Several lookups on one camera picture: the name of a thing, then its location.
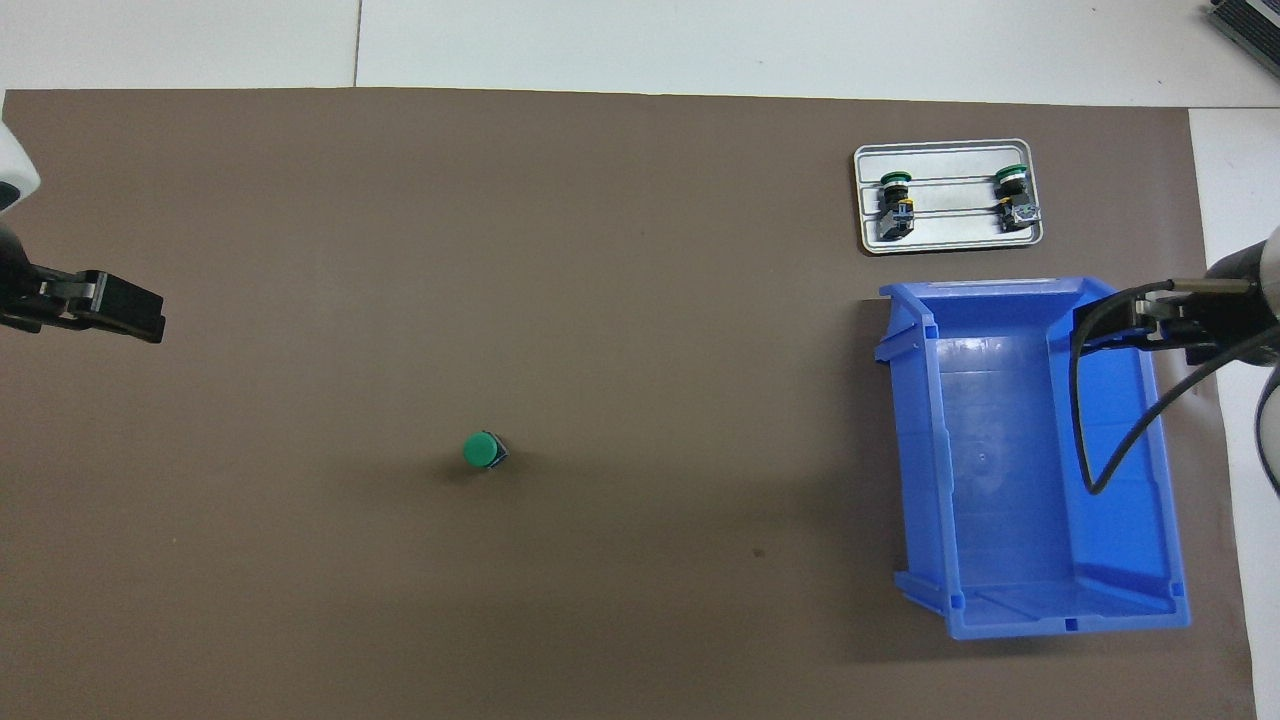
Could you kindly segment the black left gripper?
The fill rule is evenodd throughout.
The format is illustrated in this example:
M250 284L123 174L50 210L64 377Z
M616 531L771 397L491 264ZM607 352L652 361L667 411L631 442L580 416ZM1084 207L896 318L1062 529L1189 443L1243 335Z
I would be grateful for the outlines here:
M37 334L40 322L12 313L19 300L38 288L38 277L18 236L1 228L1 324ZM101 270L87 270L59 279L45 279L41 295L54 301L54 325L68 331L104 331L146 343L163 342L166 318L163 296Z

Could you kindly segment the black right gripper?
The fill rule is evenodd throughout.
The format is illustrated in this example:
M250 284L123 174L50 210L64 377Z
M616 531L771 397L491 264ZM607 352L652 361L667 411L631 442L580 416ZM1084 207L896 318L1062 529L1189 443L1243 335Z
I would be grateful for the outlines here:
M1277 329L1279 242L1263 240L1216 261L1201 278L1172 279L1175 299L1156 304L1172 314L1158 320L1149 351L1181 350L1201 366L1260 333ZM1146 291L1124 290L1074 307L1071 347L1079 354L1133 346L1147 336L1138 307Z

